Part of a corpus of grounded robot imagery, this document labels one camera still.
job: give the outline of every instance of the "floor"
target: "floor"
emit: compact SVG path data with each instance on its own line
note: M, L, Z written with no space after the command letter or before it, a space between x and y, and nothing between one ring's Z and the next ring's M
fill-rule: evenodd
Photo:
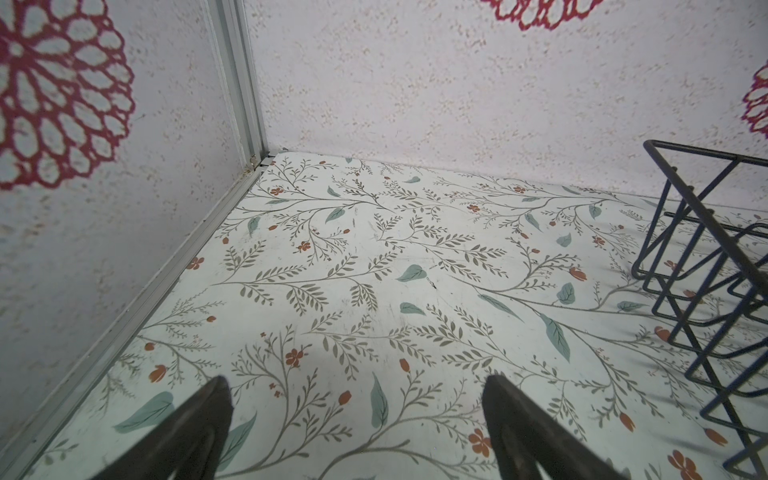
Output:
M222 374L236 406L219 478L498 478L478 401L501 372L627 477L730 478L738 438L699 418L712 392L683 378L690 355L628 273L654 208L283 153L29 475L93 475Z

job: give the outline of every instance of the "wall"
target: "wall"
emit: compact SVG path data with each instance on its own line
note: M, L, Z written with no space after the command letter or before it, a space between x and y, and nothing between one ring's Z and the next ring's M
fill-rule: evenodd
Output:
M26 5L0 13L0 446L243 172L203 4Z
M648 138L768 155L764 0L246 4L272 149L646 195ZM738 173L712 200L763 206Z

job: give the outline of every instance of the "green leaf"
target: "green leaf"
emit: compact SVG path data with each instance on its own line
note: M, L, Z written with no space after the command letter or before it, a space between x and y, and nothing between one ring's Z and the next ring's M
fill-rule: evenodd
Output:
M253 414L253 418L248 420L242 425L239 425L232 429L227 435L227 440L224 441L224 448L221 451L221 457L219 457L219 466L216 467L216 471L219 472L229 466L232 459L240 451L240 447L243 446L245 440L248 438L253 423L256 421L256 413Z
M403 275L401 275L399 278L396 278L395 280L399 280L401 282L410 282L411 280L426 278L426 276L427 272L425 272L420 265L413 264L406 269Z
M508 306L506 306L504 303L499 302L498 300L496 300L492 296L488 296L488 295L478 295L478 296L480 298L482 298L483 300L485 300L486 302L490 303L491 305L495 306L496 308L498 308L502 312L509 313L510 315L516 316L518 319L522 320L517 315L517 313L513 312L512 310L510 310L510 308Z
M128 433L162 422L174 412L174 394L161 392L144 403L133 415L118 423L113 428L118 433Z
M341 217L344 214L344 209L341 207L337 207L333 209L333 212L326 218L326 223L330 222L331 220L335 220L339 217Z
M373 425L373 428L377 429L386 425L389 418L389 404L375 373L373 374L373 388L371 389L371 410L371 425Z
M418 313L419 315L426 315L424 310L418 308L413 303L408 302L400 303L400 313Z
M254 217L248 222L248 233L253 236L253 231L259 227L259 219L261 217Z
M530 213L530 212L528 212L527 214L525 214L525 219L528 221L528 223L530 223L531 225L533 225L533 226L536 228L536 230L538 230L538 231L540 231L540 232L541 232L541 228L539 228L539 227L538 227L538 222L536 221L536 219L535 219L535 218L533 218L533 215L531 215L531 213Z
M631 312L632 310L637 310L637 309L642 308L642 307L647 306L647 305L645 303L619 302L618 305L616 305L616 306L622 312Z
M542 320L544 320L544 324L547 326L547 336L549 337L549 341L552 342L552 345L562 354L562 356L565 357L565 359L570 363L571 362L571 347L568 346L568 341L565 339L565 335L563 334L563 329L560 327L560 325L555 322L553 319L549 318L543 313L538 314Z
M571 234L564 235L563 237L560 237L556 240L561 247L567 247L571 244Z
M561 288L560 291L558 292L558 299L560 300L561 303L564 303L565 305L570 305L576 301L574 286L571 285L571 282L568 282L565 285L563 285L563 288Z

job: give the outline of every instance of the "red floral stencil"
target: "red floral stencil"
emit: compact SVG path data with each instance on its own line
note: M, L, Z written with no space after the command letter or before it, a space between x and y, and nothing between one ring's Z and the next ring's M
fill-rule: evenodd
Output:
M750 124L750 130L763 132L768 138L768 63L755 74L752 90L744 95L746 112L742 120Z
M128 135L134 74L104 0L0 9L0 189L88 177Z
M521 30L554 30L561 22L586 18L603 0L482 0L494 8L497 20L517 22Z

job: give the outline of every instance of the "metal wire rack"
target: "metal wire rack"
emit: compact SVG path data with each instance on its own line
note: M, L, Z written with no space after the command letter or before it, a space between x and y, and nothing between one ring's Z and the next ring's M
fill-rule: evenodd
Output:
M667 181L632 275L643 280L644 290L657 295L653 314L676 322L669 344L696 354L685 378L715 392L700 410L701 418L736 430L743 444L723 468L744 478L768 478L759 454L768 443L765 425L755 425L760 419L739 414L745 402L768 393L763 385L768 376L762 372L768 363L768 329L763 329L768 326L768 310L763 309L768 304L768 277L761 270L768 263L768 223L755 215L757 222L728 224L722 217L718 221L714 210L702 204L738 165L768 167L768 160L656 140L645 141L644 147ZM660 150L721 159L727 164L695 194ZM679 203L670 199L672 187L682 198ZM762 251L755 246L763 247ZM643 265L648 260L646 270ZM697 309L716 291L725 301L718 304L715 314L701 318ZM753 333L750 338L758 340L749 344L732 341L732 333L738 329L748 329Z

